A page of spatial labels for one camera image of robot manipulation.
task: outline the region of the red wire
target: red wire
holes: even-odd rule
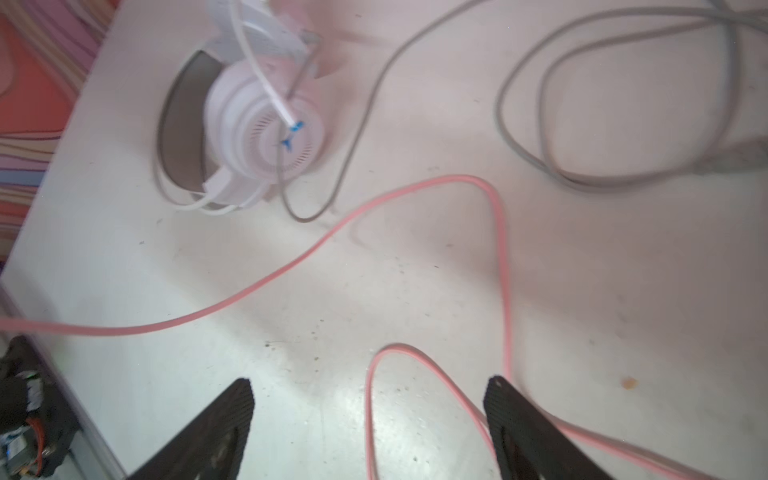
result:
[[[43,429],[42,423],[40,422],[40,419],[34,419],[30,417],[27,418],[27,423],[32,427],[32,430],[35,431],[35,438],[38,442],[38,473],[36,476],[39,477],[43,472],[43,448],[45,447],[45,431]]]
[[[423,190],[430,187],[435,187],[442,184],[452,183],[464,183],[474,185],[485,192],[493,210],[495,230],[496,230],[496,256],[498,260],[498,279],[501,288],[502,299],[502,319],[503,319],[503,333],[504,333],[504,365],[503,371],[505,377],[513,382],[513,368],[512,368],[512,314],[511,314],[511,282],[509,276],[509,255],[508,255],[508,241],[507,241],[507,226],[506,216],[504,213],[504,204],[501,197],[494,187],[487,181],[473,177],[470,175],[446,175],[444,177],[431,178],[424,180],[417,184],[409,185],[407,187],[399,188],[393,192],[389,192],[380,197],[377,197],[360,207],[357,207],[352,213],[341,219],[328,233],[320,237],[317,242],[312,245],[306,252],[299,255],[296,259],[290,261],[288,264],[280,267],[269,275],[265,276],[261,280],[258,280],[253,285],[241,290],[238,293],[226,298],[219,303],[212,306],[198,310],[194,313],[180,316],[175,319],[166,320],[158,323],[150,323],[148,325],[139,326],[121,326],[121,327],[104,327],[104,326],[80,326],[80,325],[68,325],[63,323],[49,323],[36,320],[16,319],[16,318],[0,318],[0,330],[20,332],[20,333],[57,333],[61,335],[82,335],[82,336],[126,336],[126,335],[138,335],[141,333],[157,332],[159,330],[169,329],[175,326],[184,325],[185,323],[192,322],[193,320],[210,315],[211,313],[218,312],[219,310],[232,305],[235,302],[240,301],[251,293],[255,292],[262,286],[267,285],[269,282],[275,280],[277,277],[282,276],[284,273],[291,270],[299,263],[306,260],[307,257],[315,253],[325,242],[327,242],[333,235],[339,230],[344,228],[350,221],[364,214],[365,212],[378,207],[381,204],[402,197],[406,194]],[[443,372],[435,362],[432,361],[424,353],[421,353],[417,349],[411,346],[395,345],[388,346],[381,350],[376,356],[369,367],[368,375],[366,377],[366,463],[369,480],[376,480],[376,464],[375,464],[375,448],[373,443],[373,419],[372,419],[372,392],[371,386],[373,381],[373,375],[376,370],[376,366],[384,355],[387,353],[404,353],[417,359],[428,368],[430,368],[442,381],[448,386],[453,395],[460,401],[462,406],[467,410],[469,415],[472,416],[475,425],[478,427],[483,439],[493,453],[493,445],[490,443],[488,437],[488,431],[486,430],[485,417],[480,411],[472,405],[467,399],[464,393],[458,388],[458,386]],[[634,445],[629,445],[616,439],[589,432],[585,429],[575,427],[569,423],[566,423],[559,418],[547,414],[550,420],[566,435],[574,439],[578,439],[589,445],[598,447],[612,455],[624,458],[629,462],[632,462],[641,467],[647,468],[652,472],[664,475],[671,480],[701,480],[703,478],[713,478],[697,472],[692,468],[684,465],[679,465],[667,458],[664,458],[656,453],[649,452]]]

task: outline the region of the white tabletop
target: white tabletop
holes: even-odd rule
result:
[[[714,475],[763,479],[768,176],[577,195],[508,151],[492,123],[498,85],[534,41],[618,3],[637,4],[491,1],[429,36],[386,80],[336,211],[300,225],[277,199],[225,217],[163,202],[151,180],[157,118],[179,67],[213,27],[202,0],[127,0],[2,286],[30,318],[152,323],[258,280],[379,193],[438,174],[478,175],[508,211],[515,358],[532,395],[567,420]],[[385,59],[457,4],[309,5],[330,39],[319,87],[331,135],[325,157],[290,186],[299,211],[324,201]],[[607,22],[552,48],[513,89],[511,129],[536,145],[544,59],[662,21]],[[768,131],[766,40],[743,37],[749,100],[733,139]],[[717,114],[723,43],[712,28],[567,65],[551,98],[564,166],[618,172],[679,159]],[[411,343],[478,404],[501,372],[491,228],[478,191],[439,187],[357,220],[302,266],[210,318],[143,336],[44,341],[129,472],[244,376],[257,406],[241,478],[362,478],[362,387],[373,352]],[[634,389],[621,385],[628,376]],[[421,366],[387,359],[374,391],[383,478],[495,477],[470,419]],[[585,451],[617,478],[654,478]]]

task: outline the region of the multicolored rug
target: multicolored rug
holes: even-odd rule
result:
[[[120,0],[0,0],[0,266]]]

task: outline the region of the gray cable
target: gray cable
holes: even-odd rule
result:
[[[438,18],[434,22],[424,27],[416,35],[414,35],[408,41],[406,41],[406,43],[404,43],[397,50],[395,50],[395,52],[392,54],[389,60],[385,63],[384,67],[382,68],[382,70],[380,71],[379,75],[376,78],[376,82],[373,85],[373,89],[371,90],[371,94],[363,110],[362,120],[360,121],[359,126],[357,128],[357,132],[355,133],[355,136],[353,138],[352,146],[349,148],[349,152],[347,153],[342,163],[341,171],[339,172],[339,176],[336,178],[336,183],[328,198],[328,201],[325,202],[324,205],[314,215],[309,217],[299,217],[294,213],[293,209],[291,208],[290,202],[288,201],[287,195],[285,193],[284,182],[282,178],[282,168],[281,168],[282,149],[280,148],[277,149],[278,150],[277,177],[278,177],[278,187],[280,189],[280,196],[283,200],[283,205],[285,206],[289,215],[294,220],[302,223],[309,223],[313,220],[316,220],[323,213],[325,213],[326,210],[328,210],[328,208],[336,200],[336,197],[338,196],[339,191],[341,190],[341,186],[344,181],[344,177],[346,176],[346,172],[348,171],[349,165],[351,164],[352,158],[354,157],[357,145],[368,124],[368,120],[371,115],[371,110],[373,109],[373,105],[376,102],[376,97],[379,93],[381,84],[383,83],[384,77],[387,75],[387,73],[389,73],[389,70],[394,65],[394,63],[402,56],[403,53],[405,53],[406,50],[412,47],[415,43],[421,40],[428,33],[434,31],[437,27],[446,23],[448,20],[451,20],[452,18],[460,15],[461,13],[466,12],[470,8],[486,1],[487,0],[470,0],[469,2],[466,2],[460,5],[459,7],[451,10],[447,14],[443,15],[442,17]],[[554,30],[552,33],[550,33],[549,35],[544,37],[542,40],[540,40],[536,45],[534,45],[534,47],[531,48],[525,55],[523,55],[522,59],[516,64],[516,66],[514,66],[513,69],[510,70],[509,74],[502,82],[502,86],[499,88],[499,91],[496,95],[495,104],[494,104],[494,119],[495,119],[498,132],[502,136],[502,139],[504,140],[504,142],[515,153],[520,155],[524,160],[526,160],[528,163],[532,164],[533,166],[537,167],[538,169],[545,171],[546,173],[551,175],[555,180],[557,180],[560,184],[563,184],[566,187],[571,188],[572,190],[579,190],[579,191],[585,191],[585,192],[596,193],[596,192],[626,190],[629,188],[639,187],[642,185],[647,185],[653,182],[664,180],[666,178],[669,178],[678,174],[690,173],[695,171],[697,169],[697,166],[707,161],[708,157],[713,153],[713,149],[719,144],[720,139],[722,138],[722,136],[725,134],[728,127],[730,126],[730,123],[733,120],[733,115],[738,106],[738,100],[740,97],[742,61],[741,61],[740,40],[739,40],[739,35],[735,25],[747,26],[768,35],[768,23],[757,18],[758,15],[766,15],[766,13],[768,13],[768,10],[760,9],[760,10],[750,10],[746,12],[736,13],[730,9],[728,4],[724,0],[707,0],[707,1],[714,8],[684,8],[684,7],[618,8],[618,9],[598,12],[592,15],[584,16],[582,18],[578,18]],[[531,152],[526,150],[525,147],[519,144],[514,137],[512,137],[511,132],[509,131],[506,123],[504,122],[502,108],[504,105],[504,101],[506,99],[506,95],[512,85],[512,82],[518,77],[522,69],[530,62],[531,59],[533,59],[533,57],[537,53],[539,53],[541,49],[543,49],[544,47],[552,43],[556,38],[561,37],[564,33],[578,26],[596,22],[599,20],[604,20],[607,18],[627,17],[627,16],[631,16],[631,17],[637,17],[637,16],[701,17],[701,18],[706,18],[707,20],[704,22],[694,22],[686,25],[678,25],[678,26],[669,27],[669,28],[659,28],[651,31],[638,32],[638,33],[629,34],[629,35],[620,35],[612,38],[606,38],[604,40],[595,41],[590,44],[576,48],[575,50],[570,51],[565,55],[562,55],[560,58],[558,58],[544,73],[544,77],[542,78],[541,86],[538,92],[537,109],[538,109],[539,143],[541,145],[541,158],[536,157]],[[614,45],[621,45],[621,44],[625,44],[633,41],[645,40],[649,38],[675,35],[678,33],[682,33],[684,31],[691,31],[698,28],[703,28],[703,27],[712,25],[713,23],[722,24],[725,32],[725,40],[726,40],[726,48],[727,48],[727,65],[726,65],[727,75],[726,75],[725,87],[726,87],[727,95],[724,101],[723,114],[720,117],[720,121],[718,122],[718,125],[713,129],[713,133],[710,136],[710,140],[706,143],[706,145],[704,145],[700,149],[700,152],[692,156],[692,159],[689,160],[682,167],[675,167],[670,170],[651,172],[648,174],[624,175],[619,177],[595,177],[595,176],[589,176],[589,175],[574,174],[572,172],[567,172],[565,170],[562,170],[558,166],[556,160],[551,156],[551,152],[549,148],[549,140],[546,134],[546,130],[544,129],[544,124],[545,124],[544,112],[545,112],[545,93],[547,90],[546,87],[548,86],[548,83],[551,79],[551,76],[554,74],[554,71],[560,65],[562,65],[568,59],[573,58],[575,55],[580,55],[588,51],[593,51],[596,49],[606,48]],[[307,62],[305,62],[305,65],[302,66],[302,69],[301,69],[302,72],[306,72],[306,64],[309,63],[310,61],[311,60],[308,60]],[[298,84],[302,81],[302,78],[303,78],[303,73],[300,73],[299,75],[296,76],[296,79],[293,82],[293,86],[291,87],[291,91],[287,95],[288,98],[292,96],[293,91],[295,91]],[[285,134],[285,127],[281,126],[280,138],[282,138],[284,134]]]

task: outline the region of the cable connector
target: cable connector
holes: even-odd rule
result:
[[[703,159],[694,173],[738,174],[768,168],[768,137],[761,137]]]

